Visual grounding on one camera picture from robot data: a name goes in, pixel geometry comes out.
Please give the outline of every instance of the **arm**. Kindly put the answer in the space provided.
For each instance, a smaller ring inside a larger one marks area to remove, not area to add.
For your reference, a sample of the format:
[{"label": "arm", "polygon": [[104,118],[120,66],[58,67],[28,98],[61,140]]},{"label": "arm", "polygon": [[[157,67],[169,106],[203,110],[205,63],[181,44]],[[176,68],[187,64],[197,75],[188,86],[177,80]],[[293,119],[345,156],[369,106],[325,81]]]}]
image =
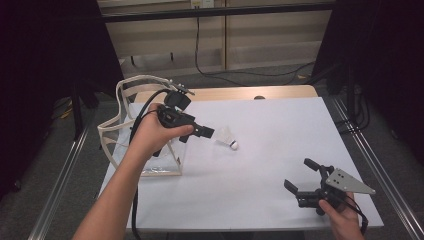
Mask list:
[{"label": "arm", "polygon": [[[347,195],[353,199],[353,193]],[[337,240],[364,240],[364,236],[359,229],[358,214],[348,207],[337,211],[327,201],[320,200],[319,206],[330,217],[331,229]]]},{"label": "arm", "polygon": [[[156,108],[156,104],[151,104],[149,111]],[[188,135],[192,131],[191,125],[166,129],[155,112],[148,114],[137,129],[121,164],[73,239],[122,239],[140,174],[147,160],[170,139]]]}]

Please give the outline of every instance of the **floor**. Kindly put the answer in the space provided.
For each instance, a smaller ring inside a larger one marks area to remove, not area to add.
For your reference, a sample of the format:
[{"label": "floor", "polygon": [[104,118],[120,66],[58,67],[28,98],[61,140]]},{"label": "floor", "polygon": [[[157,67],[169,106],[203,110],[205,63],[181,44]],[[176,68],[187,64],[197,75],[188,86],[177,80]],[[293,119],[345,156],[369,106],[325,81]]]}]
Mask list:
[{"label": "floor", "polygon": [[[283,75],[285,72],[295,71],[301,64],[306,64],[313,61],[314,54],[316,52],[306,52],[302,56],[293,57],[294,60],[278,58],[282,56],[281,52],[275,51],[275,55],[270,55],[269,49],[260,51],[258,49],[249,49],[255,55],[243,55],[241,52],[238,53],[238,61],[231,65],[231,70],[244,69],[244,67],[256,67],[253,69],[247,69],[246,71],[260,74],[276,74],[277,77],[269,76],[256,76],[252,74],[227,74],[225,78],[233,81],[243,82],[247,85],[284,85],[290,82],[290,84],[301,84],[308,78],[308,74],[311,73],[312,66],[308,66],[304,69],[300,69],[297,72],[297,76],[293,78],[291,75]],[[199,52],[199,65],[205,72],[208,71],[220,71],[222,70],[220,61],[220,54],[218,51],[206,50]],[[234,87],[235,85],[223,79],[210,79],[198,74],[198,70],[194,67],[194,56],[193,53],[175,53],[174,61],[171,60],[169,54],[161,55],[150,55],[150,56],[134,56],[135,66],[131,64],[131,58],[122,58],[122,69],[126,77],[134,76],[135,74],[152,74],[160,77],[172,77],[184,82],[186,85],[192,84],[198,87],[210,87],[210,86],[227,86]],[[315,86],[320,96],[326,98],[328,102],[329,111],[332,114],[336,114],[337,111],[332,109],[332,98],[334,96],[328,96],[325,90],[325,82],[319,83]],[[101,93],[98,94],[98,98],[101,101],[101,108],[97,110],[98,119],[94,121],[101,122],[104,119],[109,119],[113,116],[115,106],[112,104],[112,99],[109,96],[105,96]],[[55,116],[59,116],[63,111],[62,108],[56,109]],[[88,115],[90,110],[85,109],[84,115]],[[104,112],[109,115],[99,115],[99,112]],[[424,202],[421,198],[421,188],[424,185],[424,168],[418,164],[408,149],[408,146],[403,144],[401,141],[394,139],[391,134],[390,126],[385,122],[384,117],[381,116],[377,109],[370,106],[371,122],[369,126],[362,132],[366,137],[368,143],[372,146],[372,150],[380,159],[383,164],[385,171],[390,180],[393,181],[394,185],[397,186],[397,190],[404,197],[407,206],[413,212],[413,215],[417,217],[418,224],[422,226],[424,222]],[[360,172],[364,173],[363,179],[374,186],[379,186],[378,179],[375,178],[374,173],[367,171],[369,169],[369,163],[364,159],[363,153],[357,149],[357,144],[349,134],[343,134],[342,139],[345,142],[349,152],[352,154],[352,158],[355,159],[355,164]],[[98,139],[89,138],[85,144],[91,144],[93,147],[88,152],[82,153],[85,156],[97,156],[101,154],[98,149]],[[34,163],[27,170],[24,178],[22,179],[22,189],[17,193],[8,194],[0,203],[0,239],[35,239],[31,238],[32,231],[40,218],[40,213],[45,208],[45,203],[48,200],[52,189],[54,189],[56,180],[58,179],[59,173],[62,171],[64,161],[69,154],[69,149],[73,144],[73,121],[72,115],[68,118],[61,119],[57,118],[50,128],[49,136],[46,138],[42,149],[40,149],[37,158]],[[79,162],[76,168],[84,168],[88,165],[92,168],[101,169],[105,166],[103,162]],[[69,186],[68,190],[74,191],[74,194],[80,194],[78,186],[72,188]],[[386,192],[387,189],[379,188],[380,192]],[[94,202],[95,196],[81,196],[81,199],[91,203]],[[404,222],[402,222],[397,213],[393,210],[393,203],[386,195],[379,195],[373,198],[378,210],[382,215],[383,221],[386,226],[382,229],[370,229],[367,233],[367,239],[411,239],[407,230],[405,230]],[[78,203],[68,203],[75,208],[78,208]],[[64,236],[72,236],[74,227],[78,225],[78,217],[73,214],[72,211],[66,210],[58,206],[56,210],[58,216],[61,218],[47,219],[50,226],[50,232],[44,235],[41,239],[58,239]],[[64,226],[63,222],[70,222],[67,226]],[[254,239],[287,239],[284,238],[285,233],[281,232],[262,232],[256,233]],[[145,239],[165,239],[166,234],[146,234]],[[199,239],[197,235],[171,235],[168,239]],[[216,237],[216,234],[207,235],[208,239],[221,239],[220,236]],[[308,231],[305,232],[305,239],[331,239],[331,232],[325,231]],[[131,234],[126,235],[126,239],[133,239]]]}]

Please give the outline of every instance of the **white paper sheet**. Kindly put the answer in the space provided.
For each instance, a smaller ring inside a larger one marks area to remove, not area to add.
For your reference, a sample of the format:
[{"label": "white paper sheet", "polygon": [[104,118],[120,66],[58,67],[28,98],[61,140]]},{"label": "white paper sheet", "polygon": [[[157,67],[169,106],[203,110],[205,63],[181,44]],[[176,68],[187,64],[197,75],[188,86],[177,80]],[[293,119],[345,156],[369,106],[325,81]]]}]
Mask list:
[{"label": "white paper sheet", "polygon": [[[305,158],[361,180],[321,98],[192,102],[187,113],[199,125],[229,126],[239,149],[191,136],[183,176],[141,178],[137,227],[142,230],[325,228],[327,216],[299,208],[284,180],[299,191],[320,187],[319,173],[303,164]],[[109,166],[102,189],[113,172]],[[355,199],[369,227],[383,226],[369,195]]]}]

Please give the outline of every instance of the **hand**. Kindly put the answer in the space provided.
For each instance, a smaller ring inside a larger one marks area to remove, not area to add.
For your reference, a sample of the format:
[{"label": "hand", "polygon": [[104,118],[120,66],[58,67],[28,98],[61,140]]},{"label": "hand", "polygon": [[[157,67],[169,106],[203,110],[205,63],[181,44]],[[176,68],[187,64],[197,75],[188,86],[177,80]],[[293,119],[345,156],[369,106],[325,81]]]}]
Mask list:
[{"label": "hand", "polygon": [[[157,110],[158,106],[158,103],[152,103],[147,111]],[[185,136],[192,132],[193,126],[191,125],[164,128],[158,120],[157,113],[151,112],[141,121],[130,148],[144,148],[150,155],[153,155],[172,138]]]},{"label": "hand", "polygon": [[[348,192],[347,196],[353,199],[353,193]],[[346,198],[346,201],[352,206],[355,206],[355,203],[351,199]],[[325,200],[320,200],[319,206],[330,217],[331,229],[337,240],[364,239],[359,229],[358,214],[355,211],[346,207],[344,204],[341,204],[339,209],[336,210]]]}]

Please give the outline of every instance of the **beige wall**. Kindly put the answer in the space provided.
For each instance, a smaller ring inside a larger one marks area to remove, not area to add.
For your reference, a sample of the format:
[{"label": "beige wall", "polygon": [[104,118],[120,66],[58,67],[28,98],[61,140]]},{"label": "beige wall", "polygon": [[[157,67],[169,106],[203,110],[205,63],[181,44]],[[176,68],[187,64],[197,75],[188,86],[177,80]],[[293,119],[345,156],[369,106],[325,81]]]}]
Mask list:
[{"label": "beige wall", "polygon": [[[215,1],[215,6],[224,4]],[[230,6],[289,4],[290,0],[227,0]],[[190,1],[103,8],[103,13],[151,12],[189,9]],[[321,41],[330,11],[276,13],[227,17],[227,50],[236,47],[270,46]],[[200,48],[224,51],[224,17],[200,19]],[[194,51],[196,19],[108,23],[119,57],[178,51]]]}]

